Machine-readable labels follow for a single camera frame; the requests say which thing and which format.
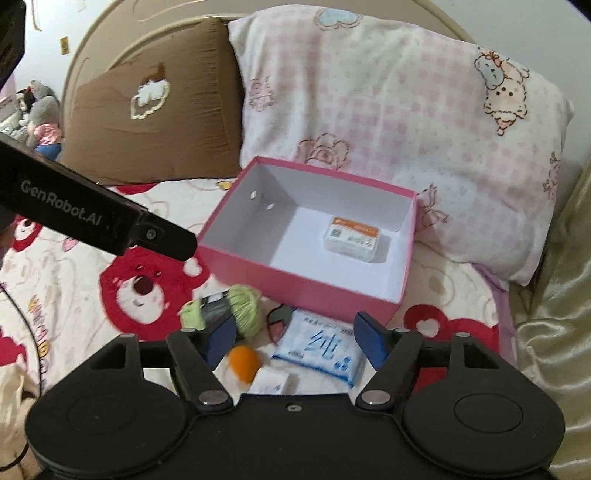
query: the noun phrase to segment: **metal screw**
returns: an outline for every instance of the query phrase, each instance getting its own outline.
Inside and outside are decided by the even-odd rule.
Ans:
[[[228,399],[228,394],[222,390],[206,390],[199,395],[203,405],[221,405]]]
[[[363,392],[361,400],[367,405],[384,405],[390,401],[390,394],[384,390],[368,390]]]

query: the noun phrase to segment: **green yarn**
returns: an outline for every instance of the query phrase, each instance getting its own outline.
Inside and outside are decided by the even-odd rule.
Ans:
[[[250,340],[264,326],[263,318],[259,314],[261,293],[248,285],[233,285],[228,289],[225,296],[236,319],[238,333],[245,339]],[[207,326],[201,317],[201,299],[187,302],[182,306],[178,315],[183,327],[203,330]]]

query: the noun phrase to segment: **beige headboard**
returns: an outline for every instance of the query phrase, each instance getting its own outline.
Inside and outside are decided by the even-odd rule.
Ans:
[[[142,48],[199,22],[204,17],[226,20],[290,2],[278,0],[115,0],[94,22],[70,65],[63,91],[63,124],[67,127],[74,94],[82,85]],[[428,0],[353,0],[312,2],[378,18],[420,25],[448,37],[473,42],[451,18]]]

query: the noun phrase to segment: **pink box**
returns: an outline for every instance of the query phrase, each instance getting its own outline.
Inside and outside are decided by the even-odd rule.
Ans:
[[[385,325],[404,294],[416,209],[411,190],[257,157],[199,233],[199,253],[228,285],[346,322],[365,311]],[[372,262],[325,250],[333,216],[381,230]]]

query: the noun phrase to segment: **gold satin fabric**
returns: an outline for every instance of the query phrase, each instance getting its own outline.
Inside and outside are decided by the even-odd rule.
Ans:
[[[511,286],[520,370],[566,419],[550,470],[591,479],[591,161],[551,229],[533,293]]]

